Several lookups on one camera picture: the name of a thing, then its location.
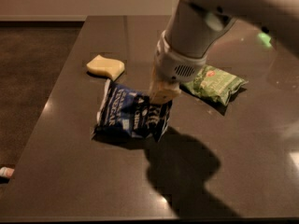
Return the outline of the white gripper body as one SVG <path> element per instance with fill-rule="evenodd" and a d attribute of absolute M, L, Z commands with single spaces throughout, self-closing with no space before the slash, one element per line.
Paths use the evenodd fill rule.
<path fill-rule="evenodd" d="M 168 82 L 190 82 L 206 64 L 206 55 L 191 58 L 174 51 L 162 32 L 154 54 L 154 67 L 157 76 Z"/>

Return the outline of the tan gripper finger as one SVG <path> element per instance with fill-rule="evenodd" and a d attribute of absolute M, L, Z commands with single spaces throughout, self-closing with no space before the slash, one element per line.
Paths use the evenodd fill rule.
<path fill-rule="evenodd" d="M 181 94 L 178 82 L 153 79 L 149 85 L 149 101 L 155 105 L 163 105 Z"/>

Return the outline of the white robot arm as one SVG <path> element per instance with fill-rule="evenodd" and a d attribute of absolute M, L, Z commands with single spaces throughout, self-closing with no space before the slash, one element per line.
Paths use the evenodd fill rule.
<path fill-rule="evenodd" d="M 162 105 L 178 96 L 179 85 L 194 80 L 208 50 L 237 20 L 299 53 L 299 0 L 179 0 L 155 50 L 150 101 Z"/>

